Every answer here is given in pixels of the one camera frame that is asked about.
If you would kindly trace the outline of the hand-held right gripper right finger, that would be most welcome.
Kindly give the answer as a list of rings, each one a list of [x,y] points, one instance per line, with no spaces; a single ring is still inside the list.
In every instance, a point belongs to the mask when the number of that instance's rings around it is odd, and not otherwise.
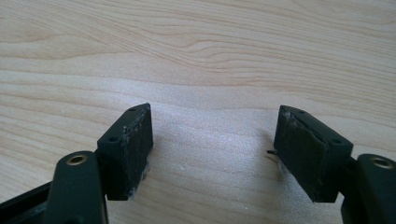
[[[351,158],[353,144],[302,109],[278,110],[273,154],[315,203],[333,203],[338,178]]]

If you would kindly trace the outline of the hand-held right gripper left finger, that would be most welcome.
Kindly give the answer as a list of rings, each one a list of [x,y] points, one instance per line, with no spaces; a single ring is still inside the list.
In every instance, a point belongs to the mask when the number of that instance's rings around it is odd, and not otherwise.
[[[128,108],[97,141],[104,194],[127,201],[137,191],[153,148],[150,104]]]

